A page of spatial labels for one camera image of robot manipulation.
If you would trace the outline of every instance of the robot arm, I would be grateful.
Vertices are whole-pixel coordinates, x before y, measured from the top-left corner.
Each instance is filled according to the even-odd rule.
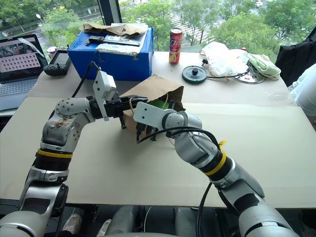
[[[161,110],[142,102],[137,104],[134,120],[159,130],[181,126],[202,128],[201,120],[186,112]],[[224,204],[239,215],[242,237],[298,236],[285,219],[265,203],[260,184],[207,135],[189,131],[169,136],[175,140],[179,157],[203,172],[218,189]]]
[[[67,98],[57,103],[45,124],[40,148],[30,168],[20,197],[19,211],[0,220],[0,236],[41,237],[51,217],[60,216],[66,203],[68,166],[83,127],[96,119],[120,118],[125,128],[123,111],[133,108],[142,96],[119,97],[114,80],[99,71],[93,85],[95,98]]]

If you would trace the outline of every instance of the can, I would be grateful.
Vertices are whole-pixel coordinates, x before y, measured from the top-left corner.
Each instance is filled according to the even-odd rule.
[[[180,28],[172,28],[170,30],[169,63],[176,64],[179,62],[181,41],[182,30]]]

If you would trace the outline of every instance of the laptop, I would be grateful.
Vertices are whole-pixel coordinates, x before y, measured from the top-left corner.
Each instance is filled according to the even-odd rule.
[[[45,65],[36,35],[0,40],[0,111],[20,106]]]

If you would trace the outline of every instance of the window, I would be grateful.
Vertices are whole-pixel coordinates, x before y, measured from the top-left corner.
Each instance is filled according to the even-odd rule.
[[[215,40],[276,60],[279,45],[305,40],[315,26],[313,0],[119,0],[123,22],[155,29],[155,50],[168,51],[172,27],[183,31],[182,52]]]
[[[0,39],[36,34],[46,57],[51,46],[71,45],[83,22],[103,24],[97,0],[0,0],[0,6]]]

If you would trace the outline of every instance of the yellow ring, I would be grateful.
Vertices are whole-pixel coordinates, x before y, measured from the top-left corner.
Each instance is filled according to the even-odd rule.
[[[223,157],[222,157],[221,161],[218,163],[218,165],[214,169],[212,169],[211,171],[205,173],[205,175],[207,175],[207,176],[213,175],[213,174],[215,174],[218,170],[220,170],[223,167],[223,165],[224,165],[224,163],[226,161],[226,152],[224,152],[222,150],[222,153],[223,153]]]
[[[56,157],[56,158],[71,158],[73,154],[58,154],[58,153],[52,153],[52,152],[44,152],[40,149],[38,149],[38,154],[47,156],[47,157]]]

